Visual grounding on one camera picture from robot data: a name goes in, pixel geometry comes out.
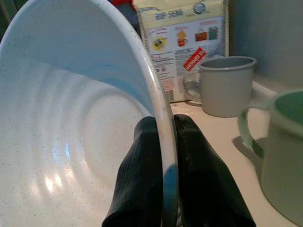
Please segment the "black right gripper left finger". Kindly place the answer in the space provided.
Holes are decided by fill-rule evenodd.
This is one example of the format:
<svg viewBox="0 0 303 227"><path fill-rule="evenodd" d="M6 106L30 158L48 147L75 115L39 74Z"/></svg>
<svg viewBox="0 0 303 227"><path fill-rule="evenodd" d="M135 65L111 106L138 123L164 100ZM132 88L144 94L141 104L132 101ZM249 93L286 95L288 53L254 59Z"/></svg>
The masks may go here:
<svg viewBox="0 0 303 227"><path fill-rule="evenodd" d="M160 227L163 173L154 117L142 118L116 176L113 198L102 227Z"/></svg>

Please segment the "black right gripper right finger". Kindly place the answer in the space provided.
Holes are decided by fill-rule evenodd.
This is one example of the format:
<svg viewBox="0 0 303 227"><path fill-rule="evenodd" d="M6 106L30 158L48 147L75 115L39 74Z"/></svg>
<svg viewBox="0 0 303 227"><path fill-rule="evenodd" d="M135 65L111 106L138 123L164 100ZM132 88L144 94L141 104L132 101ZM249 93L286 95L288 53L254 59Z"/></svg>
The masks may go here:
<svg viewBox="0 0 303 227"><path fill-rule="evenodd" d="M184 114L174 121L183 227L256 227L229 168L198 125Z"/></svg>

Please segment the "white speckled bowl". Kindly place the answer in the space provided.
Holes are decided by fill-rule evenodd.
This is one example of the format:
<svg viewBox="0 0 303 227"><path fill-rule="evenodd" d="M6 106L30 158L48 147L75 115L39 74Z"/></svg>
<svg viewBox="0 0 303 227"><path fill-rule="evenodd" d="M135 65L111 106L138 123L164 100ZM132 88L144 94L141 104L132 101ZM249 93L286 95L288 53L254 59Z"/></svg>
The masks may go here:
<svg viewBox="0 0 303 227"><path fill-rule="evenodd" d="M101 227L148 117L176 227L176 130L141 38L108 0L29 0L0 42L0 227Z"/></svg>

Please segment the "green enamel mug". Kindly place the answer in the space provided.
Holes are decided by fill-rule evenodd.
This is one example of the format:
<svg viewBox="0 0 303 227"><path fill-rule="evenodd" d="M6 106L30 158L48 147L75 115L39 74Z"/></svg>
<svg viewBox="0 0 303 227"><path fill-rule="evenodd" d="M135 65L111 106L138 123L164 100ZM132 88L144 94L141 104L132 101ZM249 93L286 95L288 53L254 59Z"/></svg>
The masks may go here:
<svg viewBox="0 0 303 227"><path fill-rule="evenodd" d="M250 133L250 109L270 114L263 147ZM281 215L303 227L303 88L246 106L239 114L238 128L244 145L262 160L260 187L266 199Z"/></svg>

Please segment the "grey enamel mug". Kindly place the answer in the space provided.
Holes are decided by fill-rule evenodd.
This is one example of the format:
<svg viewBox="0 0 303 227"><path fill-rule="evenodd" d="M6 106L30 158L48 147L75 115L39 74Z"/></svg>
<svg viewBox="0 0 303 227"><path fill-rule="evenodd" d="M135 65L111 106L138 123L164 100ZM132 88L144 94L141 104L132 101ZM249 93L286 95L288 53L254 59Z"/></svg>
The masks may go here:
<svg viewBox="0 0 303 227"><path fill-rule="evenodd" d="M236 117L250 103L257 60L228 56L207 60L183 77L186 96L215 117Z"/></svg>

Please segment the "printed yellow white package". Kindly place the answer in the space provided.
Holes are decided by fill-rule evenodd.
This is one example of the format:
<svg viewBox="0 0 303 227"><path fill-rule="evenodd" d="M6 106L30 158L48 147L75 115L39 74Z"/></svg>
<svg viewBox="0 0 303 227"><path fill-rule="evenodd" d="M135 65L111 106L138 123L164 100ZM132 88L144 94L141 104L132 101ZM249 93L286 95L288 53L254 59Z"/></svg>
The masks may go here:
<svg viewBox="0 0 303 227"><path fill-rule="evenodd" d="M229 0L133 0L143 43L169 101L187 100L183 77L228 55Z"/></svg>

